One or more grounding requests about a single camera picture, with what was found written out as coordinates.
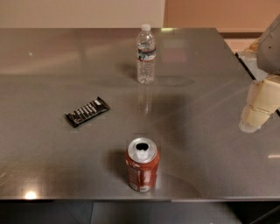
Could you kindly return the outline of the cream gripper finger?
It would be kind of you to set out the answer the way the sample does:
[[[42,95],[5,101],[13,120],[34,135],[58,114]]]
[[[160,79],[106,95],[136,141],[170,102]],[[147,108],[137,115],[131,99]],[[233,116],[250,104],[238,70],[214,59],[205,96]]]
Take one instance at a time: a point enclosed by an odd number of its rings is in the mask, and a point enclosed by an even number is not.
[[[239,128],[245,133],[259,130],[280,108],[280,76],[269,74],[249,87],[247,105],[241,113]]]

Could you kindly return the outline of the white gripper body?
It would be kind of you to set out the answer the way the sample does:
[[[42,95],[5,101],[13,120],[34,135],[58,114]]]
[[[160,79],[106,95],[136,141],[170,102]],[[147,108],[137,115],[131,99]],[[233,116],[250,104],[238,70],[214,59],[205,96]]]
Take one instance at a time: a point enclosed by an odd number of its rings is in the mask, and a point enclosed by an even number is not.
[[[256,57],[261,70],[280,74],[280,14],[260,37]]]

